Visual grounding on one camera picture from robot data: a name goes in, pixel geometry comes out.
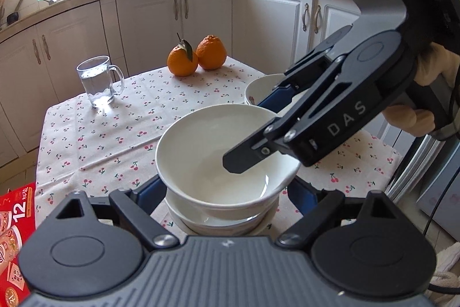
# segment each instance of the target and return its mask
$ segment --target cherry print tablecloth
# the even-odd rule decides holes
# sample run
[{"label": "cherry print tablecloth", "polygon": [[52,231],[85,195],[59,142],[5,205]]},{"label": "cherry print tablecloth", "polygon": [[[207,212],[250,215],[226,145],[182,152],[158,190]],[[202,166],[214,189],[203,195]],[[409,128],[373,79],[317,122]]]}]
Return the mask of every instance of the cherry print tablecloth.
[{"label": "cherry print tablecloth", "polygon": [[[106,109],[91,108],[86,94],[49,108],[37,164],[37,225],[73,190],[103,196],[149,180],[156,174],[156,144],[175,120],[205,106],[243,103],[246,85],[262,75],[232,58],[216,71],[199,68],[186,78],[162,68],[126,79],[125,91]],[[360,131],[316,165],[302,167],[299,175],[318,189],[364,197],[368,190],[386,187],[400,159],[393,148]],[[300,217],[286,193],[266,229],[272,236]],[[185,237],[164,202],[152,217]]]}]

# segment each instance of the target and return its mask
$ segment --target frying pan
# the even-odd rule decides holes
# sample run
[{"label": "frying pan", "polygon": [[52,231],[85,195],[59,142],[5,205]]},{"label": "frying pan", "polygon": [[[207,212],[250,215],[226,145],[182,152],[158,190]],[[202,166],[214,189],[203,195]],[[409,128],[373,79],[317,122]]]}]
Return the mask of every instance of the frying pan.
[{"label": "frying pan", "polygon": [[19,0],[19,3],[18,5],[16,6],[16,8],[14,9],[14,12],[12,14],[9,14],[7,17],[6,17],[6,23],[8,25],[11,25],[12,23],[15,23],[16,21],[19,20],[19,9],[21,7],[21,4],[22,4],[22,0]]}]

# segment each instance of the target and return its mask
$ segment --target mug handle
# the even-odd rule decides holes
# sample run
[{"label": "mug handle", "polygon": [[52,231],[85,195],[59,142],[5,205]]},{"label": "mug handle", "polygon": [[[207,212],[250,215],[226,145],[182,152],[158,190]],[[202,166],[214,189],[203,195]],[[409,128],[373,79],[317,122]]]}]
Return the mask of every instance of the mug handle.
[{"label": "mug handle", "polygon": [[123,93],[123,90],[125,89],[125,77],[123,76],[123,72],[118,66],[110,65],[109,70],[115,71],[118,74],[118,77],[120,77],[120,82],[121,82],[121,89],[120,91],[113,90],[114,95],[120,95]]}]

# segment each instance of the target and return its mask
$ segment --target glass mug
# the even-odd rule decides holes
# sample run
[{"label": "glass mug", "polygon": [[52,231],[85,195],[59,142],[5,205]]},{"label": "glass mug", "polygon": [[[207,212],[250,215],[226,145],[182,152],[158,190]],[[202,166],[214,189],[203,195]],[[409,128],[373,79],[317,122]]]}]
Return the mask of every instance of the glass mug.
[{"label": "glass mug", "polygon": [[[104,107],[114,100],[115,95],[120,95],[125,89],[125,78],[119,67],[110,65],[108,56],[96,56],[85,60],[77,67],[81,83],[85,88],[93,107]],[[121,89],[116,91],[113,87],[110,71],[115,71],[120,77]]]}]

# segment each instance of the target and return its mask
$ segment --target water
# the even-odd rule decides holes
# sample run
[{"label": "water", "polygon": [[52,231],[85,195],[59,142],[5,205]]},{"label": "water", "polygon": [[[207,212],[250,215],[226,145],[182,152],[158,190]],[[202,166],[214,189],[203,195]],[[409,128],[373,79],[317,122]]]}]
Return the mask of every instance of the water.
[{"label": "water", "polygon": [[80,79],[93,107],[104,107],[113,101],[112,78],[106,64],[80,72]]}]

